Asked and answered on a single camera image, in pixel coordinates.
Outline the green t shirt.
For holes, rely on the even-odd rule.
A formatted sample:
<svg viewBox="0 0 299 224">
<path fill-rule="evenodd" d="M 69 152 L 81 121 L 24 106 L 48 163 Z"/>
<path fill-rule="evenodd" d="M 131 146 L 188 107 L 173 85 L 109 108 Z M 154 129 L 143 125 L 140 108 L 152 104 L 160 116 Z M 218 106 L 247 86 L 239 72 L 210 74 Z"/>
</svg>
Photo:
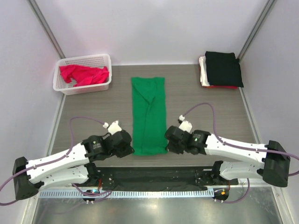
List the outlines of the green t shirt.
<svg viewBox="0 0 299 224">
<path fill-rule="evenodd" d="M 167 153 L 165 79 L 131 78 L 134 155 Z"/>
</svg>

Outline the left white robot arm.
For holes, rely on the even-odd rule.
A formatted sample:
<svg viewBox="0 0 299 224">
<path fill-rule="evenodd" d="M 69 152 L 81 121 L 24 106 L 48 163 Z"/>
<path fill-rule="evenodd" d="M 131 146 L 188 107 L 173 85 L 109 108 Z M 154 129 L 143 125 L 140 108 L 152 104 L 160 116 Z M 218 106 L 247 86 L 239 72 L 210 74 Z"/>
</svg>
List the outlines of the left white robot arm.
<svg viewBox="0 0 299 224">
<path fill-rule="evenodd" d="M 130 134 L 120 130 L 103 136 L 92 135 L 72 149 L 41 159 L 16 159 L 13 168 L 16 200 L 28 199 L 39 191 L 54 186 L 95 186 L 101 175 L 94 162 L 132 154 L 134 149 L 131 141 Z"/>
</svg>

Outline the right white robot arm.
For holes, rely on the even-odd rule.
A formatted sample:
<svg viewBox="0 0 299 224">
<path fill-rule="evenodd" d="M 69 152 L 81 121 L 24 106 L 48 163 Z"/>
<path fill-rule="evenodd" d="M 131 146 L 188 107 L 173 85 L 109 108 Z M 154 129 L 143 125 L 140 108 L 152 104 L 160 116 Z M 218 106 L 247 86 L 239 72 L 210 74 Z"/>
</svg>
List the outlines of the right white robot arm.
<svg viewBox="0 0 299 224">
<path fill-rule="evenodd" d="M 287 187 L 290 156 L 280 143 L 250 144 L 216 137 L 207 131 L 191 131 L 188 127 L 171 126 L 165 133 L 167 150 L 176 154 L 217 155 L 234 159 L 234 162 L 217 161 L 211 172 L 211 180 L 222 184 L 239 178 L 262 179 L 276 187 Z"/>
</svg>

